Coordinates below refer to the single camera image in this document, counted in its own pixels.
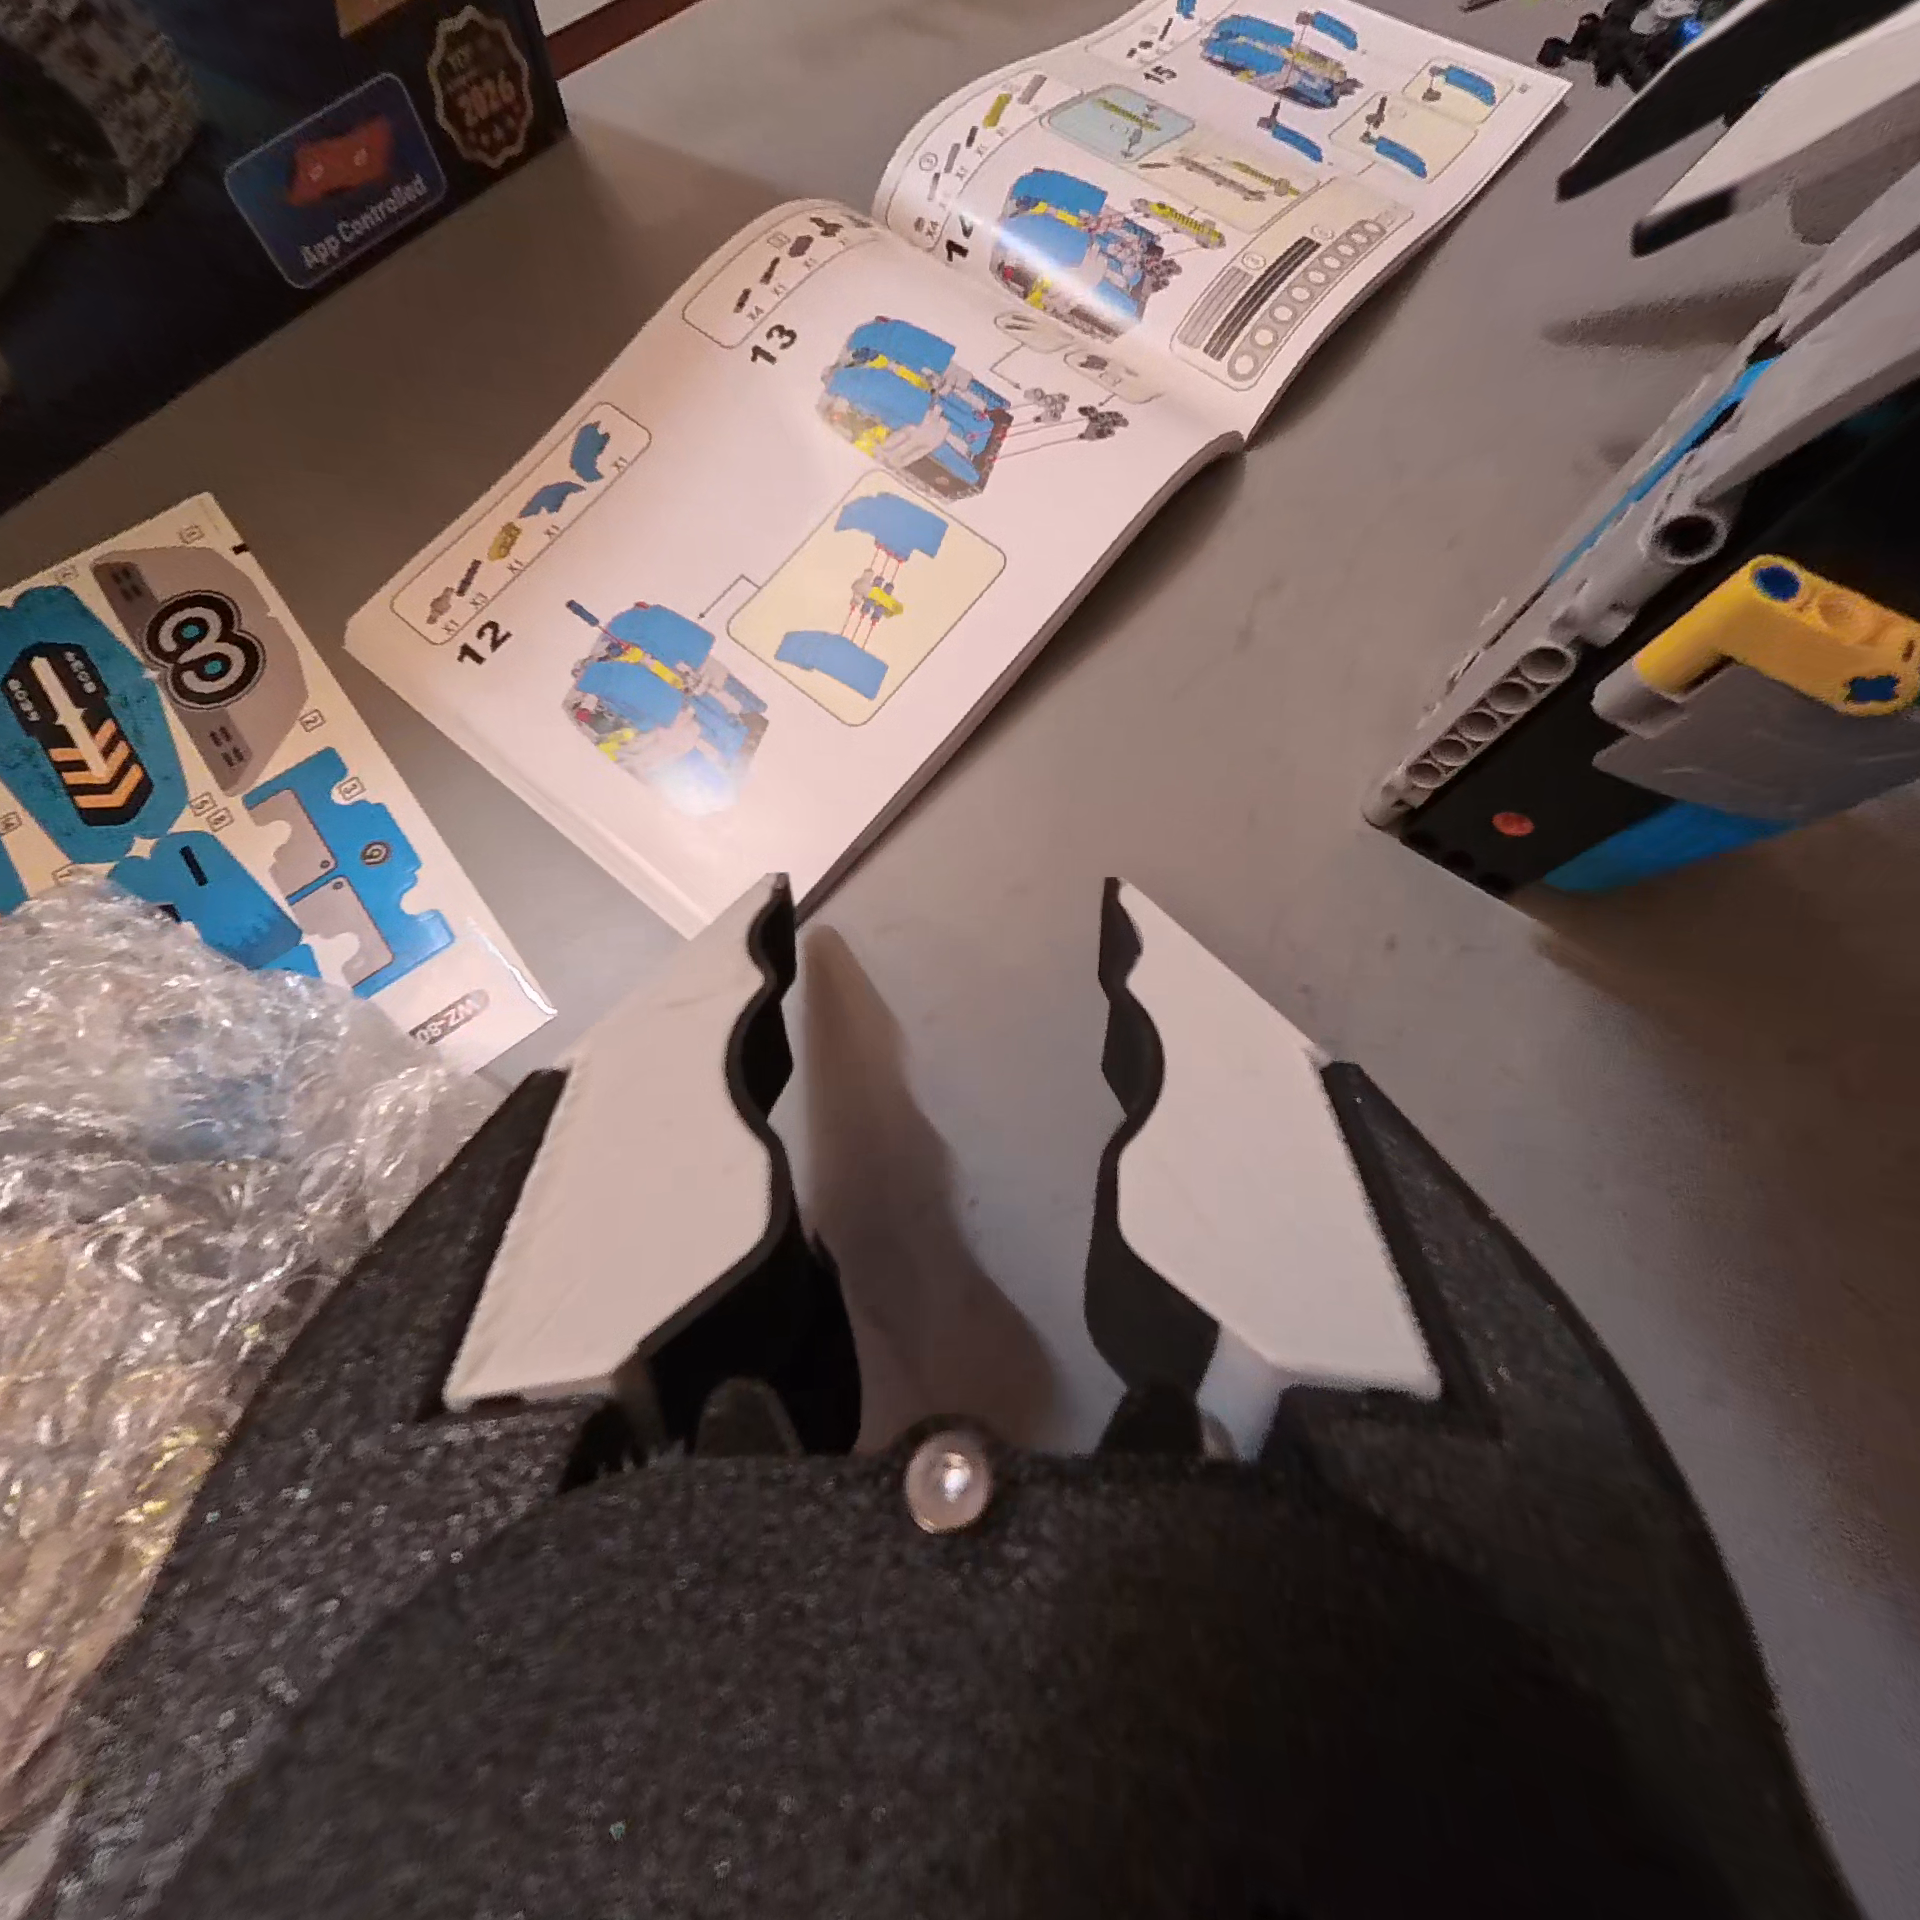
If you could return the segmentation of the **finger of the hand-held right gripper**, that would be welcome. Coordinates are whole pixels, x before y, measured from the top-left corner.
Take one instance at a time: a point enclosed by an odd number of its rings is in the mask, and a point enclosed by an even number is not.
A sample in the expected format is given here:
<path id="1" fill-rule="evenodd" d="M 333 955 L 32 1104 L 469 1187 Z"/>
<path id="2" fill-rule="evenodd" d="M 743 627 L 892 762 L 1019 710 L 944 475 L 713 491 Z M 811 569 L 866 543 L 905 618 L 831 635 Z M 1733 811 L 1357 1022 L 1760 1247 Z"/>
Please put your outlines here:
<path id="1" fill-rule="evenodd" d="M 1633 253 L 1661 253 L 1766 199 L 1794 234 L 1828 242 L 1918 165 L 1918 37 L 1853 36 L 1794 65 L 1636 219 Z"/>
<path id="2" fill-rule="evenodd" d="M 1691 131 L 1742 117 L 1794 65 L 1853 36 L 1918 36 L 1883 21 L 1912 3 L 1744 3 L 1644 88 L 1565 165 L 1558 198 L 1570 202 Z"/>

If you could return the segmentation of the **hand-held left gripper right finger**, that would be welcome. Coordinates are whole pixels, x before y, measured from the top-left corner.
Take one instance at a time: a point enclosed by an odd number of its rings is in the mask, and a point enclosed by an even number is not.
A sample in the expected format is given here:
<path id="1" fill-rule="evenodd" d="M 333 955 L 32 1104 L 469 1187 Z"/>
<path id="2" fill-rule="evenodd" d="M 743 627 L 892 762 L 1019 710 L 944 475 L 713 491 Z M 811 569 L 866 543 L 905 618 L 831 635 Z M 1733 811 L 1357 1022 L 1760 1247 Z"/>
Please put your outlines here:
<path id="1" fill-rule="evenodd" d="M 1084 1317 L 1126 1390 L 1172 1386 L 1202 1448 L 1258 1459 L 1293 1390 L 1437 1401 L 1441 1370 L 1334 1113 L 1332 1056 L 1109 876 Z"/>

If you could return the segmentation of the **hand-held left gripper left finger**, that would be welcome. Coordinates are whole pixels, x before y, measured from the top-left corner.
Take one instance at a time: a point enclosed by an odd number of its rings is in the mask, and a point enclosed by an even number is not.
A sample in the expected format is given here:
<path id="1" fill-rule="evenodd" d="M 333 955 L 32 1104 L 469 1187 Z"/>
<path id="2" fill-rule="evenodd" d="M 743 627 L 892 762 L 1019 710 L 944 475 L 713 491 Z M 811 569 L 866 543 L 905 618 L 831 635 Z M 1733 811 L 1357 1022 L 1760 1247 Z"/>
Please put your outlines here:
<path id="1" fill-rule="evenodd" d="M 448 1412 L 605 1401 L 658 1452 L 743 1378 L 804 1452 L 850 1449 L 850 1313 L 771 1124 L 794 975 L 794 892 L 768 874 L 562 1056 Z"/>

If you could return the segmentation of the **blue grey toy brick model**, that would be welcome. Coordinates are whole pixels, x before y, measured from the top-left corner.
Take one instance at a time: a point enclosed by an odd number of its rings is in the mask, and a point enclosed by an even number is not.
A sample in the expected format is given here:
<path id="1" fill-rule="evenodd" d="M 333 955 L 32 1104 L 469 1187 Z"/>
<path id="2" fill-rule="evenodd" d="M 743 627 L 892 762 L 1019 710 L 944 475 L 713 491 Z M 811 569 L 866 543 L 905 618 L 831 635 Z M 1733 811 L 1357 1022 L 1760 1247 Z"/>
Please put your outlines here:
<path id="1" fill-rule="evenodd" d="M 1485 620 L 1361 817 L 1595 894 L 1918 783 L 1918 169 Z"/>

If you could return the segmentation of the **grey desk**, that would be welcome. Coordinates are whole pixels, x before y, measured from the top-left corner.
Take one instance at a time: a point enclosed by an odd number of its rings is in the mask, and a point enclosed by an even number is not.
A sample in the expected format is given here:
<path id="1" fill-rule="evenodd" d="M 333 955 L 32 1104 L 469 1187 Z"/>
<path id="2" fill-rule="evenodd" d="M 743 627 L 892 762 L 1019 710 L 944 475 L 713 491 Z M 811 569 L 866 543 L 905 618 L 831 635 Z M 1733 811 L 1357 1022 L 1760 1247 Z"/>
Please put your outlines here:
<path id="1" fill-rule="evenodd" d="M 1122 3 L 694 3 L 570 138 L 2 517 L 18 583 L 213 491 L 525 952 L 554 1056 L 673 948 L 341 657 L 348 611 L 775 202 Z M 1077 1448 L 1098 887 L 1137 881 L 1354 1061 L 1604 1337 L 1691 1479 L 1871 1918 L 1918 1913 L 1918 800 L 1613 898 L 1485 898 L 1359 817 L 1481 620 L 1798 271 L 1777 205 L 1654 257 L 1690 158 L 1558 205 L 1563 111 L 1201 473 L 813 911 L 778 1109 L 871 1441 Z"/>

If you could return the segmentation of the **pile of small brick parts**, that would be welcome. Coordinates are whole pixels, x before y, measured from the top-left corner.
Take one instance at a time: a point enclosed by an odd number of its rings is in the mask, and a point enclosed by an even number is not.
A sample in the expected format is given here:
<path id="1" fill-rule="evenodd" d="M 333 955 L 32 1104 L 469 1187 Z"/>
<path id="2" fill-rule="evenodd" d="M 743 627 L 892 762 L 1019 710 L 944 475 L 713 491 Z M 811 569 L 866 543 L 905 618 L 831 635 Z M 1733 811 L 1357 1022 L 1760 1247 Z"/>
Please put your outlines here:
<path id="1" fill-rule="evenodd" d="M 1541 41 L 1534 65 L 1584 65 L 1595 85 L 1644 88 L 1673 57 L 1744 3 L 1595 3 Z"/>

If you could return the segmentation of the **clear plastic parts bag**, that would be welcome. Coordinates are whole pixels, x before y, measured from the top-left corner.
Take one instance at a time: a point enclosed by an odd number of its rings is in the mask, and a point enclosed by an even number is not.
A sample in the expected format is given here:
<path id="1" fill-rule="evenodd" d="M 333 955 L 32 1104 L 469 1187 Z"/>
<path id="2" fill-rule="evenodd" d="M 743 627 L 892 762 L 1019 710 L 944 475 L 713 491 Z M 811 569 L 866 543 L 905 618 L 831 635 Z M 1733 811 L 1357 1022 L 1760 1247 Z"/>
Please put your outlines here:
<path id="1" fill-rule="evenodd" d="M 106 881 L 2 918 L 2 1832 L 265 1370 L 493 1104 Z"/>

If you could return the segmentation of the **blue sticker sheet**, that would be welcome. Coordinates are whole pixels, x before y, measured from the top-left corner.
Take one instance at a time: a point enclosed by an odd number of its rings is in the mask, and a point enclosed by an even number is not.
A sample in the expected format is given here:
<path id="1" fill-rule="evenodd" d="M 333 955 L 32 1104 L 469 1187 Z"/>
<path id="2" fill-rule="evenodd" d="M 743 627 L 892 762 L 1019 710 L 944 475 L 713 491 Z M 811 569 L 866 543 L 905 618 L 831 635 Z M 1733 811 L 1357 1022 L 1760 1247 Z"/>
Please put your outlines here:
<path id="1" fill-rule="evenodd" d="M 554 1019 L 205 491 L 2 587 L 2 911 L 98 879 L 449 1067 Z"/>

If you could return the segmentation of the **open instruction booklet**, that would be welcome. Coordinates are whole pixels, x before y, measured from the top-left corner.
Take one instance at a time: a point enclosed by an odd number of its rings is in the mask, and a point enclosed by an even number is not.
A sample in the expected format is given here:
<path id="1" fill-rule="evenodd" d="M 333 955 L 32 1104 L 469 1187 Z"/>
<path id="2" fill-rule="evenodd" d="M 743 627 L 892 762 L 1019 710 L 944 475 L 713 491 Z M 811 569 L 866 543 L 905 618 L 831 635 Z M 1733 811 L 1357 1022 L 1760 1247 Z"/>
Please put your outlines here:
<path id="1" fill-rule="evenodd" d="M 720 247 L 346 647 L 681 933 L 815 903 L 1567 81 L 1139 3 Z"/>

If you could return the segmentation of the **dark toy robot box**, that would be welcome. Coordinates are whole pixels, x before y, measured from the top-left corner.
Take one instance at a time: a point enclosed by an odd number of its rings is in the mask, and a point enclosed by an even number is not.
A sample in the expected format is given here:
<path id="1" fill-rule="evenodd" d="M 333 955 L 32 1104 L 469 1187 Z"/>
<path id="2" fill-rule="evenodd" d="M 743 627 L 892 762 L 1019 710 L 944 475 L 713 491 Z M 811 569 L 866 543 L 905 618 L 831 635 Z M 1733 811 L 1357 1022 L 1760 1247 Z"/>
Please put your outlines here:
<path id="1" fill-rule="evenodd" d="M 4 3 L 2 508 L 566 131 L 532 3 Z"/>

